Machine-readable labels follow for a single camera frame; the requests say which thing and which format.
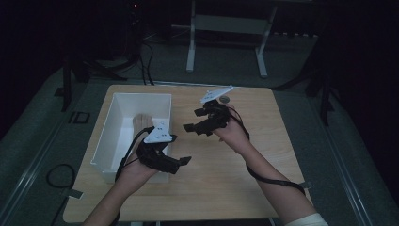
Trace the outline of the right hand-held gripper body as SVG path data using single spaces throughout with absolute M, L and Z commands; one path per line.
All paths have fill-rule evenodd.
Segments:
M 215 129 L 224 128 L 227 125 L 231 117 L 230 110 L 217 99 L 231 90 L 233 90 L 233 86 L 207 90 L 205 95 L 200 99 L 202 108 L 207 111 L 205 115 L 207 119 L 195 124 L 198 135 L 205 134 L 206 136 L 210 136 Z

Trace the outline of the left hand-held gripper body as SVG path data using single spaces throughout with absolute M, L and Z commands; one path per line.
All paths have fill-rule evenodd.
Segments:
M 180 167 L 179 160 L 164 153 L 171 140 L 168 127 L 163 121 L 159 122 L 139 143 L 136 150 L 139 161 L 149 168 L 175 174 Z

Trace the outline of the cardboard tube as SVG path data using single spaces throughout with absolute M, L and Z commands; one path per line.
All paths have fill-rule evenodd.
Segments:
M 140 132 L 145 133 L 146 128 L 153 126 L 152 116 L 148 114 L 137 114 L 133 117 L 133 137 L 136 137 Z

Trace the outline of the white rectangular box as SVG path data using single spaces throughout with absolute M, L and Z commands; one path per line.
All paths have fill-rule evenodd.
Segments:
M 164 134 L 156 138 L 166 141 L 165 132 L 171 133 L 172 96 L 166 93 L 121 93 L 112 95 L 110 107 L 90 164 L 113 184 L 120 160 L 126 155 L 134 135 L 134 117 L 147 114 L 153 125 L 162 125 Z

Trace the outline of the person's right hand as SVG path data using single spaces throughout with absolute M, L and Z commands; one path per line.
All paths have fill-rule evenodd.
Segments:
M 219 136 L 219 139 L 225 142 L 236 153 L 244 154 L 252 148 L 252 145 L 239 121 L 239 116 L 234 107 L 228 105 L 228 109 L 231 112 L 230 120 L 224 128 L 215 129 L 214 134 Z

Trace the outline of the person's left hand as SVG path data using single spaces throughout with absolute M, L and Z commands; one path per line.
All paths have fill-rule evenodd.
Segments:
M 156 173 L 156 169 L 142 164 L 137 155 L 132 153 L 122 167 L 117 183 L 124 186 L 142 186 Z

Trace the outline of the black metal stand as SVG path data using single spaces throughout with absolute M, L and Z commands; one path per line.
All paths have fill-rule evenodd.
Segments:
M 328 41 L 329 37 L 326 34 L 319 35 L 299 75 L 288 82 L 272 87 L 272 90 L 286 90 L 308 80 L 309 83 L 305 88 L 306 96 L 316 97 L 321 94 L 319 117 L 324 126 L 329 126 L 327 116 L 328 112 L 333 109 L 329 97 L 334 51 Z
M 127 69 L 133 64 L 132 60 L 127 60 L 118 65 L 105 66 L 97 60 L 82 54 L 66 56 L 62 66 L 62 86 L 55 93 L 55 96 L 63 99 L 61 111 L 66 112 L 72 102 L 72 74 L 74 74 L 78 82 L 86 83 L 90 78 L 88 68 L 91 68 L 102 77 L 124 81 L 125 78 L 117 75 L 117 72 Z

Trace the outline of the person's white sleeve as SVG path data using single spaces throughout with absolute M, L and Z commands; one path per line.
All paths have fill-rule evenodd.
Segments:
M 319 213 L 315 213 L 289 222 L 285 226 L 328 226 L 328 224 Z

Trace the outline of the black rectangular floor frame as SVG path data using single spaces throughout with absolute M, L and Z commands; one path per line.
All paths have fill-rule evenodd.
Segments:
M 68 123 L 72 124 L 86 124 L 88 123 L 90 114 L 88 112 L 73 111 Z

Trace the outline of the white metal desk frame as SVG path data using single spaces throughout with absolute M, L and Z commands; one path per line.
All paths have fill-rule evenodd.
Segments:
M 266 69 L 263 52 L 268 37 L 270 36 L 272 24 L 274 23 L 278 7 L 273 6 L 266 19 L 249 19 L 198 14 L 196 12 L 196 6 L 197 0 L 191 0 L 190 40 L 185 70 L 188 73 L 192 73 L 194 71 L 197 30 L 251 34 L 262 36 L 261 43 L 254 49 L 254 51 L 260 77 L 266 78 L 268 76 L 268 72 Z

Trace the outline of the metal floor rail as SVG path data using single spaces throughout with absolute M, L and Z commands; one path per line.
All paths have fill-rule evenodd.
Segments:
M 58 97 L 36 98 L 0 141 L 0 226 L 77 226 L 62 214 L 83 158 L 85 127 Z
M 319 118 L 319 124 L 322 126 L 323 134 L 331 151 L 334 166 L 339 175 L 339 178 L 343 185 L 343 190 L 352 207 L 359 226 L 373 226 L 371 217 L 366 210 L 364 201 L 359 194 L 359 190 L 355 184 L 355 181 L 350 174 L 348 167 L 344 163 L 344 159 L 338 147 L 338 143 L 336 142 L 336 139 L 333 136 L 330 128 L 321 119 L 321 102 L 317 99 L 310 99 L 310 103 L 313 113 Z

